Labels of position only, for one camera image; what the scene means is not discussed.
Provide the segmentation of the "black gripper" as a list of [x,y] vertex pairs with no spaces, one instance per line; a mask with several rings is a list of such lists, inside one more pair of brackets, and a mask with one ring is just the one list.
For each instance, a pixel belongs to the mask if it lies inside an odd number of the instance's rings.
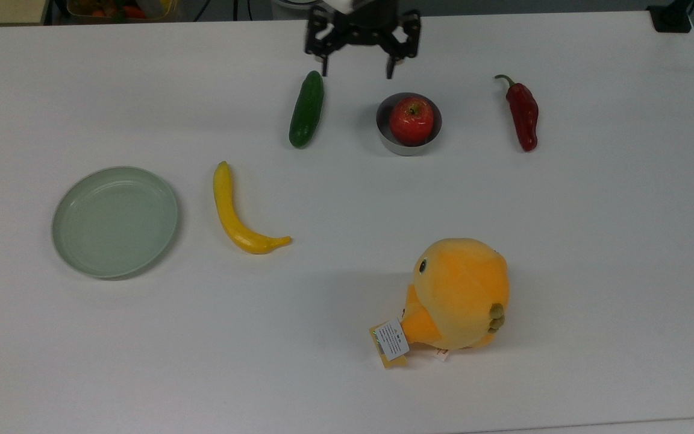
[[[325,1],[326,8],[311,8],[305,30],[305,53],[320,61],[320,74],[328,76],[330,57],[350,46],[380,46],[388,55],[386,79],[393,78],[398,63],[415,58],[422,28],[420,11],[398,17],[398,1]],[[402,42],[394,32],[400,28]]]

